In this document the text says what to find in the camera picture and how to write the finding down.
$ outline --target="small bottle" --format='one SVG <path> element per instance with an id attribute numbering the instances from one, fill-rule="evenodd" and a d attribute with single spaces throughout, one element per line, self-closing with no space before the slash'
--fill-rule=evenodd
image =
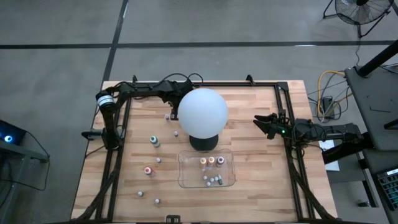
<path id="1" fill-rule="evenodd" d="M 208 165 L 209 167 L 213 167 L 214 162 L 215 162 L 215 159 L 214 159 L 213 156 L 211 156 L 211 157 L 209 157 L 209 160 L 208 160 L 208 162 L 207 162 L 207 165 Z"/>
<path id="2" fill-rule="evenodd" d="M 155 147 L 160 146 L 160 142 L 155 136 L 150 137 L 150 143 L 152 143 L 152 145 L 154 145 Z"/>
<path id="3" fill-rule="evenodd" d="M 223 164 L 224 164 L 224 157 L 220 156 L 220 157 L 217 159 L 216 166 L 217 166 L 217 167 L 221 167 Z"/>
<path id="4" fill-rule="evenodd" d="M 156 175 L 155 171 L 153 171 L 150 167 L 145 167 L 144 172 L 150 177 L 154 177 Z"/>
<path id="5" fill-rule="evenodd" d="M 204 169 L 206 167 L 206 158 L 200 159 L 200 168 Z"/>

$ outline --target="wooden tabletop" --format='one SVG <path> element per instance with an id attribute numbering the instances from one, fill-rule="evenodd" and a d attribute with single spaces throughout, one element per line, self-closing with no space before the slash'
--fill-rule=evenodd
<path id="1" fill-rule="evenodd" d="M 303 81 L 287 81 L 296 118 L 312 119 Z M 109 87 L 117 82 L 104 82 Z M 177 156 L 192 151 L 188 135 L 178 121 L 166 121 L 170 106 L 160 98 L 134 100 L 131 105 L 124 147 L 114 222 L 164 222 L 167 215 L 180 215 L 183 222 L 274 222 L 296 221 L 294 200 L 287 168 L 285 148 L 280 136 L 266 139 L 252 122 L 254 115 L 277 112 L 275 92 L 271 87 L 214 87 L 229 108 L 228 123 L 220 133 L 214 150 L 233 152 L 236 181 L 230 187 L 185 189 L 178 184 Z M 123 118 L 121 110 L 120 124 Z M 94 128 L 102 128 L 100 114 Z M 157 136 L 160 147 L 149 142 Z M 88 152 L 102 146 L 101 140 L 90 142 Z M 91 203 L 101 185 L 106 150 L 85 159 L 72 212 L 78 217 Z M 305 149 L 305 167 L 312 192 L 330 214 L 336 216 L 321 151 Z M 155 177 L 145 175 L 152 167 Z M 307 217 L 303 193 L 300 198 Z M 108 210 L 106 199 L 104 211 Z"/>

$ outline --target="concrete floor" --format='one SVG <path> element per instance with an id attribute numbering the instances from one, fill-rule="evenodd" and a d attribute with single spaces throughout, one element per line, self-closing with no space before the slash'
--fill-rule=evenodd
<path id="1" fill-rule="evenodd" d="M 5 0 L 0 2 L 0 45 L 110 44 L 122 0 Z M 307 42 L 357 40 L 356 28 L 338 18 L 322 20 L 328 0 L 130 0 L 120 43 Z M 395 40 L 390 13 L 363 40 Z M 360 65 L 386 45 L 362 45 Z M 205 80 L 304 80 L 315 91 L 325 70 L 356 63 L 355 45 L 322 47 L 208 47 L 117 49 L 110 80 L 160 80 L 173 73 L 200 73 Z M 0 118 L 32 132 L 51 154 L 47 190 L 21 187 L 14 223 L 50 223 L 70 217 L 109 49 L 0 50 Z M 398 62 L 392 58 L 388 63 Z M 332 83 L 343 79 L 336 76 Z M 330 88 L 334 97 L 346 84 Z M 353 98 L 339 121 L 365 131 Z M 33 164 L 25 182 L 41 185 L 45 166 Z M 358 209 L 358 183 L 331 185 L 339 217 L 386 223 L 381 208 Z M 372 209 L 371 216 L 366 216 Z"/>

